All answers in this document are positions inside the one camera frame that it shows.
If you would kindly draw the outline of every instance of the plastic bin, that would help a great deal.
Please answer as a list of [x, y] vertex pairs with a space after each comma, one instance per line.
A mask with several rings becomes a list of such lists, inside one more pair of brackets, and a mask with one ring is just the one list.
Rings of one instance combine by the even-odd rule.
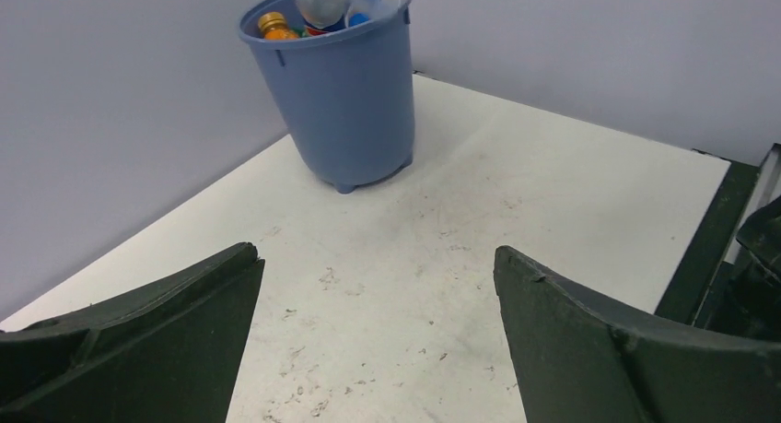
[[412, 163], [414, 104], [409, 11], [322, 36], [261, 39], [258, 18], [285, 15], [303, 28], [294, 0], [265, 0], [247, 12], [249, 44], [307, 166], [342, 194]]

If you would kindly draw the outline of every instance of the dark green strip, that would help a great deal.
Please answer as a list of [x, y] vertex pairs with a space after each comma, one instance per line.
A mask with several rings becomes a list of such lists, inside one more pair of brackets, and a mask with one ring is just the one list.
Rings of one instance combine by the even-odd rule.
[[756, 184], [759, 169], [732, 162], [705, 212], [681, 264], [672, 276], [655, 314], [692, 324], [729, 246], [743, 209]]

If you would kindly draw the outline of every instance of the bottle label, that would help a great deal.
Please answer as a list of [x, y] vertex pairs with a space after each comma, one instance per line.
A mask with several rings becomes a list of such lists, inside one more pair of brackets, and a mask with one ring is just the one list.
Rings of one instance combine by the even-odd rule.
[[333, 33], [334, 31], [339, 31], [340, 29], [344, 29], [344, 17], [336, 21], [335, 24], [330, 25], [324, 29], [318, 29], [314, 25], [304, 20], [304, 28], [309, 36], [320, 36], [321, 34]]

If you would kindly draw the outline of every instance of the bin rim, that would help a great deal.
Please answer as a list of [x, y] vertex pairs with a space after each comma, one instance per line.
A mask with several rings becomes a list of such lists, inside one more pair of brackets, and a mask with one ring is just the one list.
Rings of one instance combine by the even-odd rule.
[[250, 34], [247, 34], [247, 32], [244, 31], [244, 29], [250, 24], [250, 18], [255, 18], [259, 9], [266, 8], [279, 1], [281, 0], [264, 0], [260, 2], [258, 5], [250, 8], [250, 10], [248, 10], [246, 13], [244, 13], [241, 19], [239, 19], [239, 37], [243, 41], [247, 42], [248, 44], [251, 44], [253, 48], [259, 48], [261, 50], [282, 51], [282, 50], [298, 50], [302, 48], [319, 47], [322, 45], [327, 45], [329, 43], [335, 43], [339, 41], [352, 39], [356, 36], [360, 36], [364, 33], [368, 33], [373, 29], [378, 29], [386, 25], [389, 21], [393, 20], [400, 14], [406, 13], [407, 8], [412, 2], [412, 0], [407, 0], [406, 4], [404, 4], [404, 6], [399, 8], [399, 11], [386, 18], [371, 19], [367, 22], [363, 22], [354, 27], [350, 27], [347, 29], [340, 29], [338, 31], [325, 33], [325, 34], [321, 34], [320, 36], [313, 36], [309, 38], [282, 40], [282, 41], [267, 40], [263, 38], [256, 38], [254, 36], [251, 36]]

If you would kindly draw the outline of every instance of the white surface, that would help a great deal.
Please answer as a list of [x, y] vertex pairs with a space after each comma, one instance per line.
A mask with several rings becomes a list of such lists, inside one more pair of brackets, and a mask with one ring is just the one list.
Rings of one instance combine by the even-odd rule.
[[781, 0], [413, 0], [415, 68], [758, 165], [781, 142]]
[[0, 320], [282, 135], [260, 1], [0, 0]]
[[728, 164], [414, 86], [415, 163], [388, 182], [339, 195], [285, 138], [2, 325], [252, 241], [267, 266], [228, 421], [522, 421], [494, 249], [652, 311]]

